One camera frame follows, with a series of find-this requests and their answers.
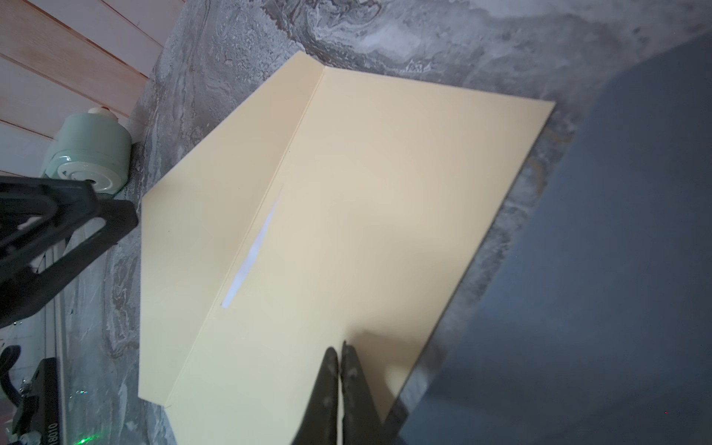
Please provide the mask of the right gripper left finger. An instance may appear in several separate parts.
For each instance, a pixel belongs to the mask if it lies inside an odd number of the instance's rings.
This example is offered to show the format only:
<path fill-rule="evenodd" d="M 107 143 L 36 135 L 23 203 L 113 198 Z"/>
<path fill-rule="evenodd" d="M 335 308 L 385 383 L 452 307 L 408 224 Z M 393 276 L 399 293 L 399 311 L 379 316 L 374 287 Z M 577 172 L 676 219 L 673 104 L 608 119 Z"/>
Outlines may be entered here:
<path fill-rule="evenodd" d="M 326 349 L 293 445 L 336 445 L 339 412 L 339 356 Z"/>

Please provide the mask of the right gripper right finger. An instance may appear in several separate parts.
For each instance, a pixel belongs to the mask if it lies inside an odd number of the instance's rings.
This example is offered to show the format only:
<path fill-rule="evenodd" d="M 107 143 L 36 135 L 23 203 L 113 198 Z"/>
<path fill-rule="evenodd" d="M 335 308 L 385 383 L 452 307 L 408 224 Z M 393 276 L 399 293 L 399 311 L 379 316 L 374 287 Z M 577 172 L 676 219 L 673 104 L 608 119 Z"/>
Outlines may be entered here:
<path fill-rule="evenodd" d="M 340 377 L 343 395 L 342 434 L 347 445 L 382 443 L 382 424 L 356 348 L 342 345 Z"/>

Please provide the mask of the yellow envelope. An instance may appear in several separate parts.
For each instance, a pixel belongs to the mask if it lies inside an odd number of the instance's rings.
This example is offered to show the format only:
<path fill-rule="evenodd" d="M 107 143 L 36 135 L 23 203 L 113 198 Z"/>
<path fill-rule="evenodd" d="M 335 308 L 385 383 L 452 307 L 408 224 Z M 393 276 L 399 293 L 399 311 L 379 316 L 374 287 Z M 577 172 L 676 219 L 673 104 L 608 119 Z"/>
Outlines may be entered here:
<path fill-rule="evenodd" d="M 141 200 L 140 398 L 287 444 L 348 342 L 384 419 L 553 110 L 295 54 Z"/>

